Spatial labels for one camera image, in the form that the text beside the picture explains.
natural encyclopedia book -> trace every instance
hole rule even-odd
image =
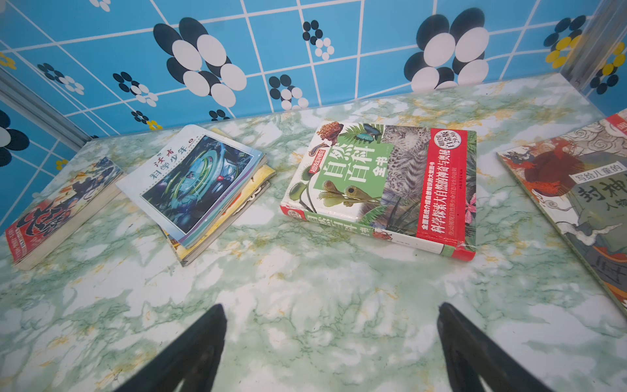
[[[498,156],[627,315],[626,119],[627,109]]]
[[[281,209],[469,261],[475,256],[476,154],[472,131],[325,122]]]
[[[89,165],[6,229],[14,265],[29,270],[120,192],[122,170],[109,158]]]

stack of books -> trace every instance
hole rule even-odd
[[[184,267],[268,189],[274,174],[264,153],[217,129],[187,125],[117,186],[159,224]]]
[[[187,125],[125,176],[109,158],[91,164],[6,230],[14,266],[39,264],[120,190],[162,228],[185,267],[268,189],[264,153],[218,129]]]

book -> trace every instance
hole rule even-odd
[[[301,220],[470,261],[476,154],[472,131],[325,122],[280,207]]]
[[[186,125],[117,186],[173,239],[191,248],[265,163],[258,150]]]
[[[226,211],[218,218],[212,227],[202,236],[202,238],[191,248],[185,248],[177,240],[174,239],[167,231],[163,230],[169,240],[176,257],[181,265],[185,267],[194,261],[216,238],[222,234],[240,215],[246,211],[253,201],[261,196],[266,189],[270,187],[268,179],[275,175],[275,171],[267,165],[261,166],[255,175],[248,180],[246,186],[241,190],[240,195],[226,209]]]
[[[626,119],[627,109],[498,156],[627,315]]]
[[[29,270],[39,264],[118,195],[114,183],[122,175],[122,170],[104,157],[22,215],[5,231],[13,265]]]

green marble countertop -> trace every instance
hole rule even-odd
[[[32,271],[12,269],[2,238],[0,388],[113,390],[222,303],[216,391],[448,391],[436,318],[449,301],[556,391],[626,390],[624,317],[495,155],[601,117],[553,74],[208,124],[278,176],[188,267],[123,195]],[[324,119],[477,131],[474,261],[282,215]],[[92,141],[42,195],[103,156],[131,171],[175,132]]]

children's book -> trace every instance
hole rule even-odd
[[[627,315],[626,119],[624,110],[498,156]]]
[[[472,131],[325,122],[281,209],[469,261],[475,256],[476,154]]]
[[[176,253],[176,257],[181,262],[181,265],[185,267],[187,264],[194,261],[198,255],[200,255],[217,237],[226,230],[232,222],[234,222],[240,215],[251,206],[256,198],[261,196],[266,189],[270,187],[268,181],[275,175],[275,171],[267,165],[261,166],[255,175],[248,181],[248,184],[242,189],[240,195],[235,199],[233,204],[226,209],[226,211],[218,218],[212,227],[205,232],[203,237],[191,248],[185,248],[165,230],[164,234]]]
[[[173,239],[190,248],[265,162],[260,151],[186,125],[117,185]]]
[[[40,263],[118,195],[113,184],[121,176],[122,170],[104,157],[9,226],[6,238],[15,267],[29,270]]]

